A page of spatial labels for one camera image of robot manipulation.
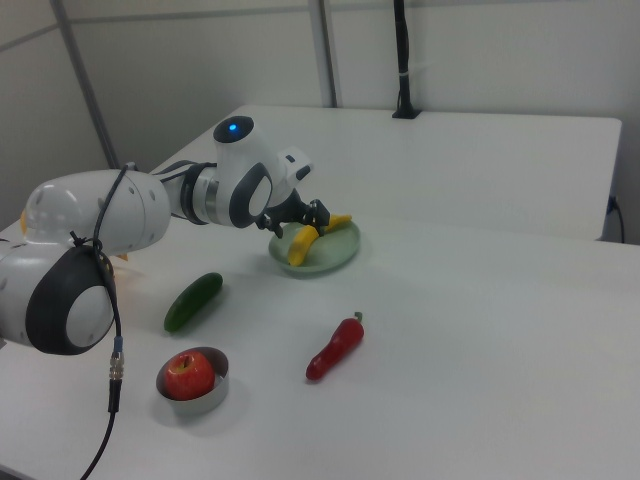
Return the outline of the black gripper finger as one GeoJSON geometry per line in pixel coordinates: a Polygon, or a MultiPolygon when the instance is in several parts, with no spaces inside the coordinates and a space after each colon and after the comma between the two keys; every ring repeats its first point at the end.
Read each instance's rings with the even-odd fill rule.
{"type": "Polygon", "coordinates": [[[283,237],[282,215],[275,209],[267,209],[257,219],[257,227],[260,230],[272,232],[277,238],[283,237]]]}
{"type": "Polygon", "coordinates": [[[323,235],[330,223],[330,219],[331,214],[329,210],[320,200],[315,199],[304,205],[304,213],[300,223],[304,226],[314,228],[319,235],[323,235]]]}

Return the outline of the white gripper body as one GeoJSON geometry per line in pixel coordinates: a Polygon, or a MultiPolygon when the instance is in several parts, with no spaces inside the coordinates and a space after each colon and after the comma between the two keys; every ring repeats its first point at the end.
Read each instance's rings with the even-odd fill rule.
{"type": "Polygon", "coordinates": [[[281,209],[287,202],[298,199],[298,184],[312,170],[312,161],[299,148],[291,146],[276,152],[269,165],[272,184],[269,209],[281,209]]]}

